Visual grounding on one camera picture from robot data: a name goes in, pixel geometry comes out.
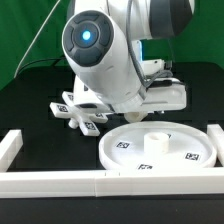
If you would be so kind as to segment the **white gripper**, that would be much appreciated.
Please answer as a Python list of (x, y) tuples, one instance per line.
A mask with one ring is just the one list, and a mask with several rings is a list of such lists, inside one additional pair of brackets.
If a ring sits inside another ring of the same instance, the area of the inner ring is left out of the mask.
[(149, 88), (144, 98), (137, 94), (122, 103), (106, 103), (76, 77), (73, 102), (85, 113), (155, 112), (184, 109), (187, 104), (185, 86), (174, 78), (168, 78), (168, 81), (171, 82), (170, 86)]

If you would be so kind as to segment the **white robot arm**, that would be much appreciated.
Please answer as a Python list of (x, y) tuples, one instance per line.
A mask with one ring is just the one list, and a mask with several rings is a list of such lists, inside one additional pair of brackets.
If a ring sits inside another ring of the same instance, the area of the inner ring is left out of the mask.
[(112, 113), (181, 110), (186, 90), (142, 39), (168, 39), (189, 24), (195, 0), (70, 0), (62, 33), (76, 76)]

